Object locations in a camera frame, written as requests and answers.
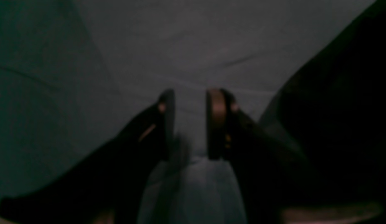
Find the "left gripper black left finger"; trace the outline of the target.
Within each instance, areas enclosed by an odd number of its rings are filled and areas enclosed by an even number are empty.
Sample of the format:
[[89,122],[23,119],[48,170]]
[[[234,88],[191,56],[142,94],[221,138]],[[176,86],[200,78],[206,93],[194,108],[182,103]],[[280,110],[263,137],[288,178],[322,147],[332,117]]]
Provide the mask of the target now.
[[152,170],[169,158],[175,95],[165,90],[109,142],[52,183],[0,201],[0,224],[135,224]]

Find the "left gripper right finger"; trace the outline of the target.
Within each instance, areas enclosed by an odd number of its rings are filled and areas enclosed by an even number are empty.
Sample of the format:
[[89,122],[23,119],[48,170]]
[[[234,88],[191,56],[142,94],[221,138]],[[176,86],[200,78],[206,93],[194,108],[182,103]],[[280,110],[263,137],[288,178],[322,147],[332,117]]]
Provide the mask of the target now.
[[227,160],[249,224],[382,224],[383,205],[345,194],[301,152],[271,138],[234,95],[207,90],[207,153]]

